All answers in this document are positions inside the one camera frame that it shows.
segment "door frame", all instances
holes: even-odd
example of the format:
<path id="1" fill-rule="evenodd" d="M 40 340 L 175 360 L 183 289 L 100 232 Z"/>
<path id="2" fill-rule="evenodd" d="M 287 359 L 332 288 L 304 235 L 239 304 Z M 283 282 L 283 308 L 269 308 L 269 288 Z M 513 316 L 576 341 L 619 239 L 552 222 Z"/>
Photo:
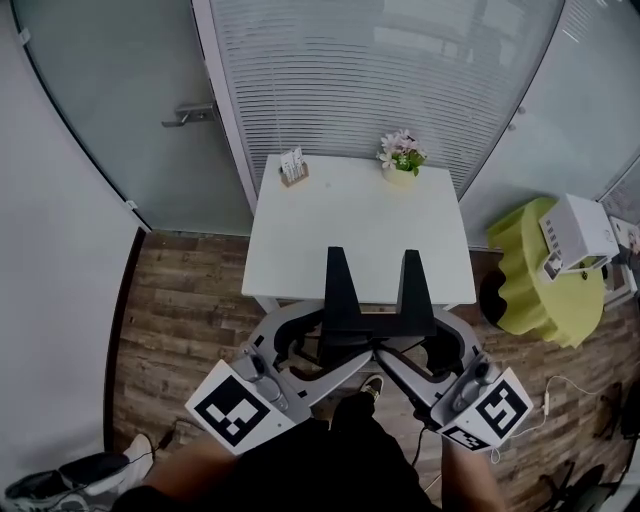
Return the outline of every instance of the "door frame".
<path id="1" fill-rule="evenodd" d="M 200 37 L 200 47 L 204 55 L 204 63 L 220 112 L 222 127 L 227 135 L 229 148 L 231 149 L 231 154 L 233 155 L 233 160 L 235 161 L 236 169 L 240 176 L 242 188 L 247 196 L 249 208 L 251 208 L 251 212 L 255 215 L 256 206 L 258 205 L 258 193 L 253 183 L 253 177 L 249 170 L 249 162 L 247 161 L 242 138 L 240 137 L 240 130 L 238 129 L 236 116 L 233 112 L 231 94 L 229 93 L 227 78 L 224 74 L 216 28 L 213 23 L 211 4 L 209 0 L 191 0 L 191 7 Z"/>

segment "glass door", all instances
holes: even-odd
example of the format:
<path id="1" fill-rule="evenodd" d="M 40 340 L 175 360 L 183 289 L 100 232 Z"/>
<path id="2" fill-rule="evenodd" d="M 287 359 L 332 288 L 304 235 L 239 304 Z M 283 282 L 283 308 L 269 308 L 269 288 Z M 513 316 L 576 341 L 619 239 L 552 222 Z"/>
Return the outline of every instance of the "glass door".
<path id="1" fill-rule="evenodd" d="M 217 116 L 189 0 L 14 0 L 13 6 L 56 107 L 149 226 L 250 233 L 253 217 Z"/>

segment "white box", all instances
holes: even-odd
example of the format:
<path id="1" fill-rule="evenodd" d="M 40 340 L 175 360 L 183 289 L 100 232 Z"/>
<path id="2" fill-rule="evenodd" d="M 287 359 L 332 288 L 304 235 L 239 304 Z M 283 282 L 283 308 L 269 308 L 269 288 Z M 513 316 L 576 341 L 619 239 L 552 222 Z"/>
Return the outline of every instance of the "white box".
<path id="1" fill-rule="evenodd" d="M 549 252 L 562 258 L 560 273 L 600 268 L 619 252 L 607 214 L 595 201 L 567 194 L 539 222 Z"/>

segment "shoe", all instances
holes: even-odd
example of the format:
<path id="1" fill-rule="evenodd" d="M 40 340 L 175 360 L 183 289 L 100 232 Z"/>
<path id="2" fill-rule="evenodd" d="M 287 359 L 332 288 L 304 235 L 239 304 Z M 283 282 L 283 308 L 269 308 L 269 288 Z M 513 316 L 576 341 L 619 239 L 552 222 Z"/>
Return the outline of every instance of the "shoe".
<path id="1" fill-rule="evenodd" d="M 384 386 L 384 378 L 382 375 L 372 375 L 360 388 L 361 393 L 369 393 L 373 397 L 373 401 L 376 402 L 382 393 L 382 387 Z"/>

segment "white wall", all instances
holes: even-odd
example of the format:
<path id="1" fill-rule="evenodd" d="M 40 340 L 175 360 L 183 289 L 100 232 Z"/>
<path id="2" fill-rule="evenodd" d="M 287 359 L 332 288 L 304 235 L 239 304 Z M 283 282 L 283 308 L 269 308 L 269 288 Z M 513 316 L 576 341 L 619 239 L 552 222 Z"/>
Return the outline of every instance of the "white wall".
<path id="1" fill-rule="evenodd" d="M 527 93 L 460 200 L 469 245 L 542 195 L 599 199 L 640 150 L 640 15 L 628 0 L 566 0 Z"/>
<path id="2" fill-rule="evenodd" d="M 138 223 L 48 102 L 0 0 L 0 489 L 100 451 L 106 355 Z"/>

